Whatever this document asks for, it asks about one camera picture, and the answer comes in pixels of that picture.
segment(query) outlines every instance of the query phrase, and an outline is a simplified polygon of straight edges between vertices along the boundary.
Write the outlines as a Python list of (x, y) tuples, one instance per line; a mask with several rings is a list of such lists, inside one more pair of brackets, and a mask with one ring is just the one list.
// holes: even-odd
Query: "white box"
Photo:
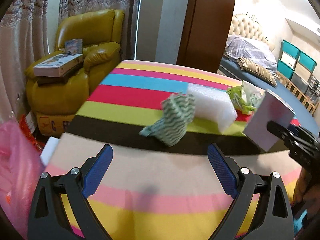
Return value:
[(283, 127), (288, 127), (293, 118), (293, 109), (277, 94), (267, 89), (259, 108), (243, 133), (261, 149), (268, 151), (279, 138), (267, 130), (267, 123), (275, 121)]
[(65, 53), (80, 53), (82, 54), (82, 40), (73, 39), (64, 43)]
[(297, 63), (297, 60), (294, 57), (291, 57), (289, 54), (286, 54), (285, 52), (282, 53), (281, 60), (293, 69), (295, 68), (295, 65)]
[(83, 62), (82, 54), (59, 54), (33, 67), (33, 73), (42, 77), (60, 77)]

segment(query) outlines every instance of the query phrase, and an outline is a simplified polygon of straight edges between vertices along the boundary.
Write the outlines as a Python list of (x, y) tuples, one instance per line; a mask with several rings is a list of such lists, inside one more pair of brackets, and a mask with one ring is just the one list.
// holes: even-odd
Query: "metal screw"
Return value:
[(48, 173), (47, 172), (44, 172), (41, 174), (41, 178), (42, 179), (45, 179), (46, 177), (48, 177)]
[(73, 168), (72, 170), (71, 170), (71, 174), (72, 175), (76, 175), (76, 174), (78, 174), (79, 173), (79, 169), (78, 168)]
[(280, 174), (279, 174), (278, 172), (276, 172), (276, 171), (274, 171), (274, 172), (272, 173), (272, 175), (273, 175), (275, 178), (280, 178)]
[(241, 172), (243, 174), (249, 174), (250, 173), (250, 170), (248, 168), (241, 168)]

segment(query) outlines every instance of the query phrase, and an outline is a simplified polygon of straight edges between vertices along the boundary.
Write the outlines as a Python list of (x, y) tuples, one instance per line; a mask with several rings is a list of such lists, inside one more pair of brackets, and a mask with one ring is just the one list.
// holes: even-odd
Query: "bedsheet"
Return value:
[[(183, 92), (188, 82), (216, 89), (240, 84), (186, 67), (124, 61), (103, 80), (61, 136), (46, 169), (52, 176), (81, 167), (105, 143), (113, 147), (113, 161), (89, 203), (114, 240), (210, 237), (232, 199), (224, 193), (207, 156), (202, 155), (208, 142), (228, 149), (240, 167), (262, 175), (279, 172), (292, 198), (299, 165), (288, 151), (250, 152), (253, 147), (241, 134), (246, 120), (236, 121), (223, 135), (218, 134), (213, 123), (195, 120), (188, 127), (190, 135), (184, 136), (190, 142), (181, 140), (177, 148), (168, 149), (154, 138), (142, 137), (140, 141), (135, 136), (141, 127), (159, 117), (160, 102), (166, 93)], [(67, 198), (62, 197), (70, 223), (81, 235)], [(254, 196), (239, 234), (248, 229), (257, 200)]]
[(270, 89), (280, 96), (284, 101), (286, 101), (294, 110), (295, 115), (304, 128), (311, 131), (313, 134), (319, 134), (319, 127), (316, 121), (308, 110), (300, 103), (300, 101), (279, 81), (277, 82), (277, 87), (274, 88), (263, 80), (251, 75), (246, 71), (242, 71), (236, 62), (232, 62), (226, 57), (222, 57), (219, 69), (228, 77), (235, 78), (238, 80), (245, 80), (252, 83), (256, 87), (261, 89)]

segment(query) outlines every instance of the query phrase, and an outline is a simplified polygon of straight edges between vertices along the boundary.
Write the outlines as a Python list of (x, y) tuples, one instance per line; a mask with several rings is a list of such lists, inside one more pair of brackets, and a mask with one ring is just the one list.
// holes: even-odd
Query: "cushion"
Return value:
[(91, 67), (112, 60), (119, 51), (120, 45), (116, 42), (108, 42), (92, 48), (84, 59), (84, 69), (90, 71)]
[(115, 11), (111, 9), (74, 15), (63, 20), (57, 31), (56, 50), (72, 39), (82, 39), (83, 46), (110, 42)]
[(89, 97), (88, 75), (81, 68), (69, 78), (67, 84), (56, 83), (32, 87), (31, 98), (34, 112), (46, 115), (75, 114)]
[(275, 78), (273, 77), (271, 72), (263, 66), (244, 57), (239, 57), (237, 62), (242, 70), (245, 70), (257, 76), (258, 78), (262, 79), (263, 81), (267, 82), (273, 87), (277, 87)]

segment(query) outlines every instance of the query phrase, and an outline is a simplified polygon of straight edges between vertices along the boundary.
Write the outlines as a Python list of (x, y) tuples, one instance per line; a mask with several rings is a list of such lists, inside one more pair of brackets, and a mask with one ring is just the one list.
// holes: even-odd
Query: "white paper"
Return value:
[(283, 127), (288, 127), (293, 118), (293, 109), (277, 94), (267, 89), (259, 108), (243, 133), (261, 149), (268, 151), (279, 138), (267, 130), (267, 123), (275, 121)]

